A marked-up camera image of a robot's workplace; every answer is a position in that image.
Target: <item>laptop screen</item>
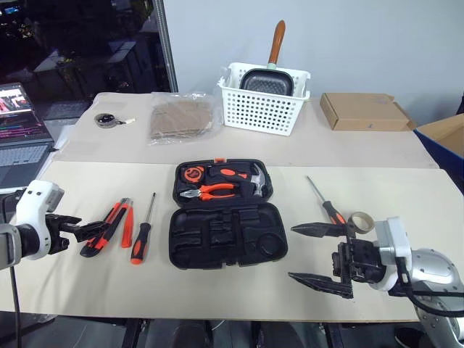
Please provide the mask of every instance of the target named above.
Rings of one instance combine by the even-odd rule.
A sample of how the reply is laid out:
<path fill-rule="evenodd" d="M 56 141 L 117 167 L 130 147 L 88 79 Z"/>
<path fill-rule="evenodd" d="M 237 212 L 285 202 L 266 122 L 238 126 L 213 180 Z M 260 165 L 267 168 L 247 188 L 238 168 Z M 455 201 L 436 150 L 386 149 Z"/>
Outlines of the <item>laptop screen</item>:
<path fill-rule="evenodd" d="M 50 139 L 19 83 L 0 85 L 0 144 Z"/>

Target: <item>pan handle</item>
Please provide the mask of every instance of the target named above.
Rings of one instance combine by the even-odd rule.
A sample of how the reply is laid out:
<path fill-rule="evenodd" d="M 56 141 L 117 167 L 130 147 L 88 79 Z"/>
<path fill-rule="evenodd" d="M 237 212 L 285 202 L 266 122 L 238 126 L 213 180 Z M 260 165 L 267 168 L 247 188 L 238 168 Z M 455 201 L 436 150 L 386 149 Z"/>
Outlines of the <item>pan handle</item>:
<path fill-rule="evenodd" d="M 278 59 L 278 54 L 281 50 L 283 35 L 285 34 L 285 22 L 281 20 L 277 23 L 274 31 L 273 46 L 270 49 L 268 69 L 275 69 Z"/>

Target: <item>cardboard box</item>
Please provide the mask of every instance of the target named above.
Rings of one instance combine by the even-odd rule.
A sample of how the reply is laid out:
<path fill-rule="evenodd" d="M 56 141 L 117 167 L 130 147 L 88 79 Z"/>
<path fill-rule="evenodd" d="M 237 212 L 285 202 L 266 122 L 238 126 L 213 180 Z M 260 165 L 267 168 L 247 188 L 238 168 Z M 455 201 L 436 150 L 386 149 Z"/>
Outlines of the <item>cardboard box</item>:
<path fill-rule="evenodd" d="M 324 93 L 320 107 L 335 131 L 410 131 L 415 124 L 388 94 Z"/>
<path fill-rule="evenodd" d="M 464 114 L 414 130 L 428 153 L 452 178 L 464 181 Z"/>

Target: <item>open tool case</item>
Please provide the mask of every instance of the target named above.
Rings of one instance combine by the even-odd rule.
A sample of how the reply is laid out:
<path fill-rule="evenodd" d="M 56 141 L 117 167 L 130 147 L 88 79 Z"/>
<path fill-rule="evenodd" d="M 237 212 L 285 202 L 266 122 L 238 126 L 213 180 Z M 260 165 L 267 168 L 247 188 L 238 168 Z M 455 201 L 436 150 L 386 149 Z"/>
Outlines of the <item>open tool case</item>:
<path fill-rule="evenodd" d="M 261 192 L 256 181 L 261 183 Z M 217 184 L 214 191 L 206 192 L 205 186 Z M 171 262 L 184 269 L 214 269 L 284 257 L 287 240 L 282 219 L 277 208 L 266 202 L 272 193 L 269 174 L 256 159 L 177 166 L 173 198 L 181 208 L 170 221 Z M 226 197 L 211 198 L 209 194 Z"/>

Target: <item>hammer head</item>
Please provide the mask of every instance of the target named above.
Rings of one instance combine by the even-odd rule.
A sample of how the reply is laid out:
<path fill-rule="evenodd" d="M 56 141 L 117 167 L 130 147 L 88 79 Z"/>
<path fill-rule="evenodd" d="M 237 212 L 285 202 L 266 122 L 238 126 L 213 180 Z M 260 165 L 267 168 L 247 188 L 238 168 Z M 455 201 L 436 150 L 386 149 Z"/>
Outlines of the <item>hammer head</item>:
<path fill-rule="evenodd" d="M 261 168 L 256 163 L 254 164 L 254 167 L 258 171 L 258 175 L 252 175 L 251 179 L 251 182 L 256 186 L 256 189 L 254 190 L 254 195 L 262 196 L 262 187 L 266 183 L 266 177 L 262 172 Z"/>

